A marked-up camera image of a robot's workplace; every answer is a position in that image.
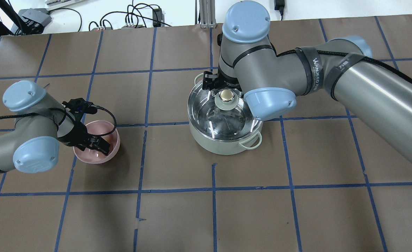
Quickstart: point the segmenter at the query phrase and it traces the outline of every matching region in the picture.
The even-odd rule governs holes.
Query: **white wall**
[[[10,0],[16,11],[23,8],[44,8],[44,0]],[[173,26],[192,25],[195,21],[195,0],[135,0],[135,3],[158,4],[165,13],[166,22]],[[223,22],[226,11],[238,0],[216,0],[217,22]],[[280,14],[274,10],[273,0],[257,0],[270,12],[272,20],[279,20]],[[85,0],[67,8],[78,10],[83,17],[82,30],[88,30],[90,21],[99,19],[110,11],[126,11],[130,0]],[[151,11],[142,10],[144,16],[151,17]],[[412,0],[286,0],[285,20],[326,19],[349,16],[383,16],[412,14]],[[7,27],[12,21],[0,10],[0,15]],[[124,26],[124,14],[112,14],[108,20],[113,27]],[[52,13],[52,22],[45,33],[73,32],[78,29],[80,20],[75,12],[61,10]]]

